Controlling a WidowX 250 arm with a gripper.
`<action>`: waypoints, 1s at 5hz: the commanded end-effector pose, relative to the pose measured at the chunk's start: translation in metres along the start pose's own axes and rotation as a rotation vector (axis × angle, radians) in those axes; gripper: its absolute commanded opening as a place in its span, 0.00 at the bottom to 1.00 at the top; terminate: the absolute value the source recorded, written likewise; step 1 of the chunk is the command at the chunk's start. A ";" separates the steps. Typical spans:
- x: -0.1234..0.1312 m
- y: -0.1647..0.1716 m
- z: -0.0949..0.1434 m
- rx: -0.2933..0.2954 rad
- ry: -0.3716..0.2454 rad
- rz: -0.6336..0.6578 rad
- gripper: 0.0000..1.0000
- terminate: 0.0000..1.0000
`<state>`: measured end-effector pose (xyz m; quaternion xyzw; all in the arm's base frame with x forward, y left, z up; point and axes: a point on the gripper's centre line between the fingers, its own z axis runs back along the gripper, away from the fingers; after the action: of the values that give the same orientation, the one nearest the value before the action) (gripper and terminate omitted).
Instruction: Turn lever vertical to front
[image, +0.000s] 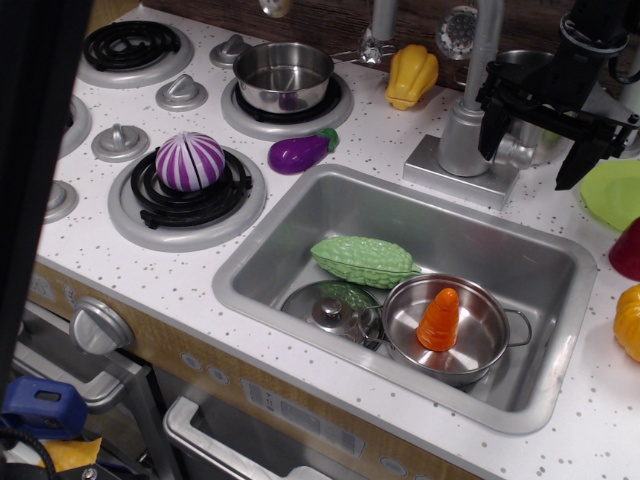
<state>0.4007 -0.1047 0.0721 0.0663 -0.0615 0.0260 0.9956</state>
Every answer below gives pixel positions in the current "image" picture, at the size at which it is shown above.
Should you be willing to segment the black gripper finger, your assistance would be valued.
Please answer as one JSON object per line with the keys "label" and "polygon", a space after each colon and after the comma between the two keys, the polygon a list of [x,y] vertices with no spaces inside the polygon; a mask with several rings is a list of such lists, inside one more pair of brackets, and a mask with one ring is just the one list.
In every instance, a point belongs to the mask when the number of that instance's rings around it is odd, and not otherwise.
{"label": "black gripper finger", "polygon": [[512,124],[514,110],[511,105],[504,102],[483,103],[482,110],[484,116],[481,122],[478,150],[485,160],[490,161],[497,154]]}
{"label": "black gripper finger", "polygon": [[600,132],[575,140],[556,176],[556,190],[570,190],[603,158],[608,158],[611,135]]}

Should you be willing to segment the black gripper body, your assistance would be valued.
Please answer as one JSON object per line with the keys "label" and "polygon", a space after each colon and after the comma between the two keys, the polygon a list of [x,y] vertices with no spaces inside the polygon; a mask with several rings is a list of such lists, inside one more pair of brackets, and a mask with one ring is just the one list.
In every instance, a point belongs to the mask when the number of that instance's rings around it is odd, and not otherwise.
{"label": "black gripper body", "polygon": [[486,102],[504,102],[512,106],[514,118],[570,139],[573,145],[575,140],[608,132],[609,154],[618,156],[639,128],[638,114],[554,60],[539,68],[495,60],[486,71],[477,95],[481,108]]}

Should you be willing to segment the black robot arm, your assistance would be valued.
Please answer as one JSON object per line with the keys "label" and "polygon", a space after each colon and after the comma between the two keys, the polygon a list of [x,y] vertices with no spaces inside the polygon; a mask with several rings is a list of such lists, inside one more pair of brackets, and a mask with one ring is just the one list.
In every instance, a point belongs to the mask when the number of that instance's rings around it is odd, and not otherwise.
{"label": "black robot arm", "polygon": [[518,119],[572,140],[556,177],[559,190],[575,186],[599,161],[618,157],[639,116],[599,84],[602,70],[621,84],[618,57],[639,32],[636,1],[578,1],[559,24],[561,41],[553,58],[533,67],[491,61],[476,97],[484,112],[478,150],[495,157],[502,138]]}

